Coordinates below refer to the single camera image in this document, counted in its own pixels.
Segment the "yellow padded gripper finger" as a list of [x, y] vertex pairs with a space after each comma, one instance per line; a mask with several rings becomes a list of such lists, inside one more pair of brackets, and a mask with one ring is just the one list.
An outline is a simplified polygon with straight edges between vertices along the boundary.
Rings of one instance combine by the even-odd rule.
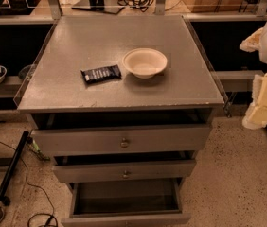
[[259, 28], [240, 44], [240, 50], [245, 52], [255, 52], [259, 51], [259, 40], [262, 34], [263, 28]]
[[249, 105], [242, 125], [250, 130], [267, 126], [267, 73], [255, 75], [253, 80], [252, 103]]

